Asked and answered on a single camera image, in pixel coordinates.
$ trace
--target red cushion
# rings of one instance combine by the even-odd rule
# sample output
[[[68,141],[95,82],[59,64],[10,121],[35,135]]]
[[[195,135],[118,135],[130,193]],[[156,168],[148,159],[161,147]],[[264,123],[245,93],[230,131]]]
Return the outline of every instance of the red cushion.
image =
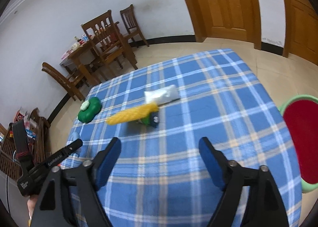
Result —
[[[293,102],[283,118],[295,145],[303,180],[318,183],[318,104],[311,100]]]

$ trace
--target screw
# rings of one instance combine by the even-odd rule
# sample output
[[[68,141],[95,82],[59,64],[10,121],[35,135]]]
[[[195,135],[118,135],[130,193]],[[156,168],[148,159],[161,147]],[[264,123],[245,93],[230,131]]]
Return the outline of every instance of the screw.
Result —
[[[55,173],[55,172],[58,172],[59,169],[60,169],[59,166],[54,166],[54,167],[51,169],[51,171]]]
[[[229,165],[230,165],[231,167],[236,167],[237,164],[238,164],[238,163],[237,163],[235,160],[230,160],[230,161],[229,161]]]
[[[264,172],[268,171],[268,167],[266,165],[262,165],[260,169],[261,171],[264,171]]]
[[[92,165],[92,161],[91,161],[91,160],[84,160],[84,161],[83,161],[83,166],[84,166],[84,167],[88,167],[88,166],[90,166],[90,165]]]

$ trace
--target wooden door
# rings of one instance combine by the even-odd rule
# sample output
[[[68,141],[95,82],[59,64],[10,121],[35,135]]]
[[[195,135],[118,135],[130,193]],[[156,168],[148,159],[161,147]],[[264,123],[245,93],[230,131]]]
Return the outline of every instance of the wooden door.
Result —
[[[207,37],[254,42],[251,0],[198,0],[198,2]]]
[[[285,0],[285,52],[318,64],[318,16],[308,0]]]

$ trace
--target green bell pepper toy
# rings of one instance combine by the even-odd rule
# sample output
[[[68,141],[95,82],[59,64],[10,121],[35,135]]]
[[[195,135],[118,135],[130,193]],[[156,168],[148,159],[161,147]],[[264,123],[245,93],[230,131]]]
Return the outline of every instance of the green bell pepper toy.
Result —
[[[82,123],[91,122],[94,117],[101,111],[101,102],[97,97],[86,100],[81,105],[81,110],[77,116]]]

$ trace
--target table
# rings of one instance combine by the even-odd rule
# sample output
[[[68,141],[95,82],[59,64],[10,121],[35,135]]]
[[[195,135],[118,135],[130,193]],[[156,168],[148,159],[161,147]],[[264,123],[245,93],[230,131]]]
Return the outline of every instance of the table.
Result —
[[[98,39],[93,37],[93,42],[94,44],[98,43]],[[95,53],[92,44],[87,41],[84,44],[82,44],[78,49],[76,49],[75,51],[73,51],[71,54],[69,54],[67,57],[65,57],[60,65],[64,66],[64,64],[68,64],[70,63],[70,60],[76,65],[77,69],[85,76],[85,78],[87,79],[87,81],[95,86],[97,84],[100,84],[101,81],[98,79],[98,77],[95,77],[93,75],[91,75],[89,73],[89,71],[86,69],[85,65],[81,63],[80,61],[80,57],[82,54],[84,54],[86,51],[91,50],[93,55],[95,57],[97,57],[97,54]]]
[[[175,84],[180,100],[159,110],[159,126],[134,122],[107,125],[105,118],[143,104],[144,91]],[[258,168],[268,165],[279,187],[290,226],[301,211],[301,178],[289,131],[274,102],[250,68],[231,49],[201,52],[133,71],[92,88],[102,110],[89,124],[75,120],[83,140],[76,167],[106,148],[113,136],[122,152],[98,196],[113,226],[206,226],[221,191],[213,185],[198,152],[207,136],[228,160]],[[85,226],[72,193],[75,212]],[[247,200],[241,196],[233,226]]]

